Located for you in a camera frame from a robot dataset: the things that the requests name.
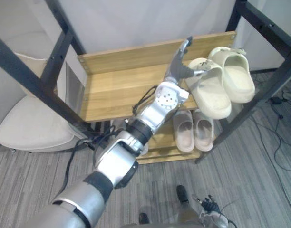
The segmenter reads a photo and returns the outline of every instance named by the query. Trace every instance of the robotic arm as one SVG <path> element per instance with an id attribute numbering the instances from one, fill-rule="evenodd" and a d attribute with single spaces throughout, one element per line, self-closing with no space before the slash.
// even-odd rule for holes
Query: robotic arm
<path id="1" fill-rule="evenodd" d="M 138 168 L 136 156 L 164 123 L 166 116 L 189 93 L 178 86 L 182 78 L 204 73 L 193 71 L 182 64 L 183 55 L 191 45 L 186 39 L 177 50 L 164 80 L 156 89 L 154 101 L 136 117 L 132 117 L 126 130 L 101 153 L 95 171 L 82 182 L 64 190 L 39 214 L 22 228 L 93 228 L 96 226 L 113 189 L 128 184 Z"/>

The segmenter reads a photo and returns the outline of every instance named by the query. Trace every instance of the wooden shelf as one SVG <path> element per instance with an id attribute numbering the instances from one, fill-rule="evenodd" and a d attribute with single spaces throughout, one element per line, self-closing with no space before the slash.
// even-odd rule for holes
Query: wooden shelf
<path id="1" fill-rule="evenodd" d="M 194 37 L 183 63 L 207 57 L 218 46 L 230 47 L 235 32 Z M 159 84 L 183 39 L 79 56 L 88 74 L 80 116 L 87 122 L 126 118 L 145 92 Z M 180 85 L 187 90 L 183 81 Z M 190 95 L 181 109 L 195 109 Z M 149 152 L 137 158 L 139 164 L 195 159 L 201 152 L 183 153 L 176 148 L 172 121 L 149 141 Z"/>
<path id="2" fill-rule="evenodd" d="M 191 153 L 184 153 L 177 148 L 163 148 L 155 151 L 149 151 L 144 156 L 137 157 L 139 164 L 150 164 L 158 162 L 173 162 L 179 160 L 196 159 L 199 158 L 201 152 L 196 150 Z"/>

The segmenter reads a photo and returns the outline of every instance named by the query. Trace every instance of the floor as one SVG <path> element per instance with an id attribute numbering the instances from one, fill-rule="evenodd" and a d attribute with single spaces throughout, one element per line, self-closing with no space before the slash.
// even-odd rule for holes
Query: floor
<path id="1" fill-rule="evenodd" d="M 255 76 L 258 86 L 269 77 Z M 278 133 L 291 144 L 291 105 L 275 106 L 284 118 Z M 274 128 L 277 116 L 269 104 L 254 113 L 259 123 Z M 270 157 L 277 138 L 261 128 Z M 69 152 L 12 153 L 0 147 L 0 228 L 16 228 L 50 203 L 62 185 Z M 277 154 L 281 165 L 291 169 L 291 148 L 282 144 Z M 276 167 L 291 202 L 291 172 Z M 79 151 L 72 163 L 69 185 L 92 171 L 92 151 Z M 98 228 L 118 228 L 138 222 L 146 212 L 153 223 L 175 222 L 179 207 L 175 188 L 183 184 L 192 200 L 213 195 L 239 228 L 291 228 L 291 208 L 261 144 L 255 124 L 247 120 L 199 164 L 193 160 L 141 165 L 129 183 L 110 196 Z"/>

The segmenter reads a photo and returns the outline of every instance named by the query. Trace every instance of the wire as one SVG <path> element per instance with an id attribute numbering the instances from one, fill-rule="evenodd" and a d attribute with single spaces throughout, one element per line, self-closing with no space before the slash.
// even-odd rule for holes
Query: wire
<path id="1" fill-rule="evenodd" d="M 155 86 L 153 86 L 153 87 L 151 87 L 146 93 L 145 93 L 145 95 L 137 102 L 137 104 L 136 105 L 134 105 L 133 107 L 132 107 L 132 112 L 133 112 L 133 115 L 134 116 L 136 116 L 137 115 L 137 109 L 138 109 L 138 107 L 143 103 L 143 102 L 145 102 L 147 99 L 149 99 L 154 93 L 155 93 L 155 91 L 156 91 L 156 89 L 157 89 L 157 86 L 155 85 Z"/>
<path id="2" fill-rule="evenodd" d="M 80 140 L 78 140 L 78 141 L 76 142 L 76 145 L 75 145 L 75 147 L 73 148 L 73 151 L 72 151 L 72 153 L 71 153 L 71 155 L 70 155 L 70 158 L 69 158 L 68 164 L 67 164 L 67 166 L 66 166 L 66 170 L 65 170 L 65 175 L 64 175 L 63 184 L 62 184 L 62 186 L 61 186 L 59 192 L 57 193 L 57 195 L 59 195 L 61 192 L 63 192 L 64 189 L 65 189 L 65 187 L 66 187 L 67 184 L 68 184 L 69 168 L 70 168 L 70 165 L 71 165 L 71 163 L 72 163 L 72 161 L 73 161 L 73 158 L 74 158 L 74 156 L 75 156 L 75 154 L 76 154 L 77 147 L 80 145 L 81 142 L 84 142 L 85 140 L 88 140 L 88 139 L 89 139 L 89 138 L 84 138 L 84 139 L 80 139 Z"/>
<path id="3" fill-rule="evenodd" d="M 263 137 L 262 137 L 262 133 L 261 133 L 260 128 L 259 128 L 259 126 L 258 126 L 258 125 L 260 125 L 260 124 L 258 124 L 258 123 L 255 121 L 255 119 L 254 119 L 253 116 L 251 116 L 250 118 L 251 118 L 251 120 L 255 123 L 255 126 L 256 126 L 256 128 L 257 128 L 259 134 L 260 134 L 260 140 L 261 140 L 261 142 L 262 142 L 262 144 L 263 144 L 263 147 L 264 147 L 264 150 L 265 150 L 265 152 L 266 152 L 266 155 L 267 155 L 267 157 L 268 157 L 268 159 L 269 159 L 269 161 L 270 161 L 270 163 L 271 163 L 271 165 L 272 165 L 272 167 L 273 167 L 273 169 L 274 169 L 274 171 L 275 171 L 275 173 L 276 173 L 276 175 L 277 175 L 277 177 L 278 177 L 278 180 L 279 180 L 279 182 L 280 182 L 280 184 L 281 184 L 282 191 L 284 192 L 285 198 L 286 198 L 286 200 L 287 200 L 287 202 L 288 202 L 288 204 L 289 204 L 289 206 L 290 206 L 290 208 L 291 208 L 291 202 L 289 201 L 289 198 L 288 198 L 288 196 L 287 196 L 287 194 L 286 194 L 286 191 L 285 191 L 285 188 L 284 188 L 283 182 L 282 182 L 282 180 L 281 180 L 281 177 L 280 177 L 280 175 L 279 175 L 277 169 L 275 168 L 275 165 L 273 164 L 273 162 L 272 162 L 272 160 L 271 160 L 271 157 L 269 156 L 269 153 L 268 153 L 268 151 L 267 151 L 267 149 L 266 149 L 266 146 L 265 146 L 265 144 L 264 144 Z"/>
<path id="4" fill-rule="evenodd" d="M 235 228 L 237 228 L 237 225 L 233 221 L 231 221 L 231 220 L 228 219 L 228 222 L 231 223 L 232 225 L 234 225 Z"/>
<path id="5" fill-rule="evenodd" d="M 265 129 L 267 129 L 268 131 L 272 132 L 273 134 L 275 134 L 275 135 L 278 137 L 279 144 L 278 144 L 278 147 L 277 147 L 277 149 L 274 151 L 274 154 L 273 154 L 274 161 L 275 161 L 275 163 L 276 163 L 276 164 L 277 164 L 281 169 L 286 170 L 286 171 L 291 171 L 290 169 L 287 169 L 287 168 L 281 166 L 281 165 L 279 164 L 279 162 L 277 161 L 277 159 L 276 159 L 276 155 L 277 155 L 278 150 L 279 150 L 280 147 L 281 147 L 281 142 L 282 142 L 282 141 L 283 141 L 286 145 L 289 145 L 290 147 L 291 147 L 291 145 L 290 145 L 289 143 L 285 142 L 285 141 L 283 140 L 283 138 L 282 138 L 282 137 L 281 137 L 277 132 L 275 132 L 274 130 L 272 130 L 272 129 L 270 129 L 270 128 L 264 126 L 264 125 L 261 125 L 260 123 L 256 122 L 254 119 L 251 119 L 251 120 L 252 120 L 256 125 L 259 125 L 259 126 L 265 128 Z"/>
<path id="6" fill-rule="evenodd" d="M 76 151 L 77 151 L 78 146 L 80 146 L 82 143 L 88 143 L 89 146 L 90 146 L 90 148 L 92 148 L 91 144 L 92 143 L 95 143 L 95 147 L 93 147 L 93 150 L 94 150 L 93 158 L 95 158 L 96 151 L 97 151 L 98 147 L 102 144 L 102 142 L 107 137 L 110 137 L 112 135 L 117 135 L 119 133 L 119 131 L 121 131 L 121 130 L 122 129 L 118 129 L 117 131 L 115 131 L 115 126 L 112 125 L 102 135 L 94 136 L 94 137 L 90 137 L 90 138 L 83 138 L 83 139 L 80 139 L 80 140 L 78 140 L 76 142 L 75 147 L 73 148 L 73 151 L 72 151 L 71 156 L 69 158 L 68 164 L 66 166 L 63 184 L 62 184 L 59 192 L 57 193 L 57 195 L 59 195 L 61 192 L 63 192 L 64 189 L 66 188 L 67 184 L 68 184 L 69 169 L 70 169 L 71 163 L 73 161 L 73 158 L 74 158 L 74 156 L 76 154 Z"/>

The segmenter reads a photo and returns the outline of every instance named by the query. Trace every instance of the slipper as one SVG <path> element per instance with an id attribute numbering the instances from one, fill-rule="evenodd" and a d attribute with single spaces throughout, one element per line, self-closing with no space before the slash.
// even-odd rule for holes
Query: slipper
<path id="1" fill-rule="evenodd" d="M 188 67 L 194 70 L 208 70 L 206 75 L 185 80 L 198 108 L 213 119 L 228 117 L 231 112 L 231 101 L 223 88 L 222 68 L 206 58 L 197 58 Z"/>
<path id="2" fill-rule="evenodd" d="M 194 149 L 193 120 L 190 111 L 178 111 L 173 117 L 173 129 L 177 148 L 182 152 Z"/>
<path id="3" fill-rule="evenodd" d="M 247 103 L 255 94 L 245 54 L 242 49 L 217 47 L 210 52 L 208 57 L 222 67 L 224 89 L 230 100 L 236 103 Z"/>
<path id="4" fill-rule="evenodd" d="M 213 119 L 205 116 L 199 109 L 196 109 L 192 116 L 195 147 L 200 151 L 210 151 L 214 141 Z"/>

